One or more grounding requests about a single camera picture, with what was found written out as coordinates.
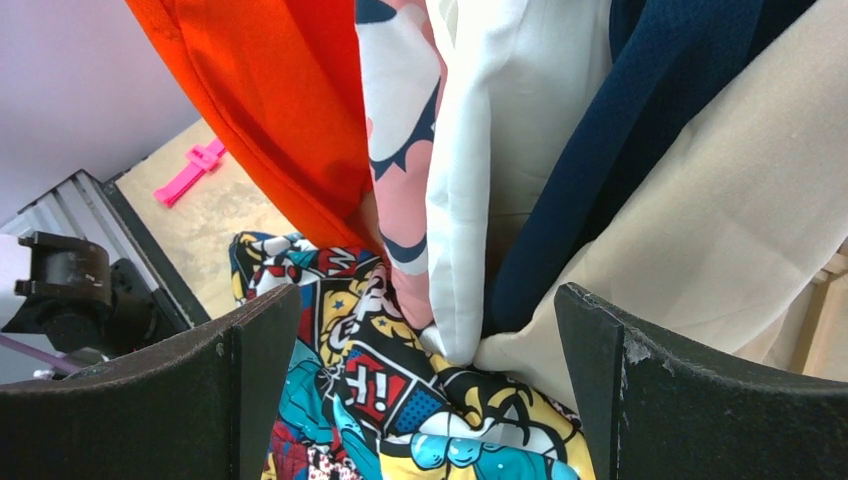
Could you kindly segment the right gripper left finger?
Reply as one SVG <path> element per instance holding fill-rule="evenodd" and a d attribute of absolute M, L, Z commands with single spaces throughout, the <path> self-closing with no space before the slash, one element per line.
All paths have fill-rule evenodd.
<path fill-rule="evenodd" d="M 301 299 L 281 286 L 61 381 L 1 389 L 5 479 L 257 479 Z"/>

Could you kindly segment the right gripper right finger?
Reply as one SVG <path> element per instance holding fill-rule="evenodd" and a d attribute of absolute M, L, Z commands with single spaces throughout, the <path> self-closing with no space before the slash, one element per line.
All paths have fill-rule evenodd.
<path fill-rule="evenodd" d="M 847 386 L 720 352 L 574 283 L 555 311 L 600 479 L 843 479 Z"/>

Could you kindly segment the colourful comic print shorts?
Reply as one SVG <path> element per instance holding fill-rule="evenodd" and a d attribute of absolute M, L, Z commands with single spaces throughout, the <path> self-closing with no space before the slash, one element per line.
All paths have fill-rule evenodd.
<path fill-rule="evenodd" d="M 424 349 L 379 256 L 260 232 L 229 256 L 239 304 L 280 285 L 302 301 L 264 478 L 594 477 L 573 411 Z"/>

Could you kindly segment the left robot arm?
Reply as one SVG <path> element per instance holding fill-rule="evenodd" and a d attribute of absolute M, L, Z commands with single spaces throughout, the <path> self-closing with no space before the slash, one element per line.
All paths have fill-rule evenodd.
<path fill-rule="evenodd" d="M 167 319 L 132 263 L 88 240 L 1 237 L 1 345 L 64 378 L 148 347 Z"/>

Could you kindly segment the beige shorts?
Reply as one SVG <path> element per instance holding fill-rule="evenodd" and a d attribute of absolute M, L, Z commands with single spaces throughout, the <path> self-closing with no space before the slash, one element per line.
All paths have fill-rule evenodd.
<path fill-rule="evenodd" d="M 682 129 L 557 283 L 735 353 L 846 237 L 847 5 L 817 1 Z"/>

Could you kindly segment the orange shorts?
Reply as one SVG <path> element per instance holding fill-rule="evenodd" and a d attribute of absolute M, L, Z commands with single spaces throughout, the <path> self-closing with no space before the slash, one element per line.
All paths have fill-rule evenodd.
<path fill-rule="evenodd" d="M 133 1 L 188 99 L 321 247 L 380 247 L 350 1 Z"/>

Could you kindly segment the navy blue shorts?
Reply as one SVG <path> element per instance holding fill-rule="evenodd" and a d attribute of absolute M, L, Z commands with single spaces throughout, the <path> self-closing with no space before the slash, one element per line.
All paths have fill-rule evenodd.
<path fill-rule="evenodd" d="M 615 1 L 612 67 L 488 287 L 482 333 L 524 328 L 571 257 L 608 226 L 683 127 L 806 1 Z"/>

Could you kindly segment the white shorts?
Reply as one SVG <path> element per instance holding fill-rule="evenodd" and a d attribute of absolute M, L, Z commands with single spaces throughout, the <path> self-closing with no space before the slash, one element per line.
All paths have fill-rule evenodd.
<path fill-rule="evenodd" d="M 425 197 L 429 344 L 469 364 L 486 274 L 611 67 L 607 1 L 430 1 L 445 64 Z"/>

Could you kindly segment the pink patterned shorts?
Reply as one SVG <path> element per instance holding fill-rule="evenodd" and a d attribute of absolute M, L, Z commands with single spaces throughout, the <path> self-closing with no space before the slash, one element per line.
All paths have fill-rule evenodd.
<path fill-rule="evenodd" d="M 443 62 L 422 1 L 357 1 L 354 20 L 378 229 L 399 308 L 423 329 L 433 320 L 425 197 Z"/>

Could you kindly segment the pink plastic clip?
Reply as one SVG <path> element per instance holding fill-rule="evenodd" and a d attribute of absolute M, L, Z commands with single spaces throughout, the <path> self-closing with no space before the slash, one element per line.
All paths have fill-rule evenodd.
<path fill-rule="evenodd" d="M 209 144 L 194 145 L 186 154 L 186 166 L 165 186 L 153 192 L 153 197 L 166 208 L 172 208 L 201 178 L 214 172 L 228 152 L 220 139 Z"/>

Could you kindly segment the wooden clothes rack frame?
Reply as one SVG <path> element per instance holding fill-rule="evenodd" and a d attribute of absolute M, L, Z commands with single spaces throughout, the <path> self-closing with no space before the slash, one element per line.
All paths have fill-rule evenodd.
<path fill-rule="evenodd" d="M 792 354 L 790 372 L 817 376 L 847 291 L 847 240 L 811 280 L 814 288 Z"/>

